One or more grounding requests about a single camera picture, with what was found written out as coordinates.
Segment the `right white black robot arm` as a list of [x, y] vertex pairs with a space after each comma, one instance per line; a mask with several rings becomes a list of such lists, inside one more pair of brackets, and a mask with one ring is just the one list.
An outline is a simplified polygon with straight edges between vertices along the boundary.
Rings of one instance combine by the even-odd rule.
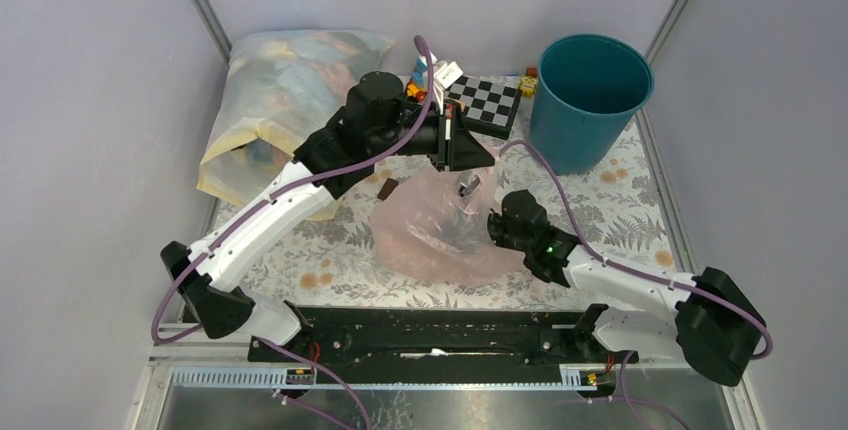
[[610, 351], [684, 360], [708, 380], [736, 386], [764, 342], [764, 318], [724, 271], [667, 274], [594, 255], [580, 239], [549, 222], [526, 190], [507, 194], [490, 213], [493, 243], [523, 254], [524, 266], [545, 282], [589, 290], [631, 305], [601, 307], [573, 336], [575, 352], [597, 362]]

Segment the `pink trash bag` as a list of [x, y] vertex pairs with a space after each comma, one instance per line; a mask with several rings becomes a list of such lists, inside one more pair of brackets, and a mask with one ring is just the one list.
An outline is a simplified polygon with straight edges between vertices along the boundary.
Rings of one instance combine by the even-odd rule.
[[523, 254], [495, 246], [487, 230], [495, 167], [438, 172], [429, 165], [400, 183], [370, 215], [376, 261], [433, 283], [489, 283], [522, 270]]

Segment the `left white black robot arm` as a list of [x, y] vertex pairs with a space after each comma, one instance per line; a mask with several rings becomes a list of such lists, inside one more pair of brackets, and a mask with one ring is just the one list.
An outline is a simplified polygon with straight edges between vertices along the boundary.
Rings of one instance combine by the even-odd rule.
[[293, 154], [281, 172], [223, 227], [189, 245], [172, 241], [160, 258], [173, 280], [165, 300], [180, 295], [210, 339], [243, 332], [271, 341], [288, 361], [309, 351], [310, 335], [290, 304], [240, 288], [246, 272], [299, 223], [339, 200], [392, 156], [427, 157], [438, 171], [491, 167], [494, 156], [457, 111], [406, 98], [394, 74], [374, 71]]

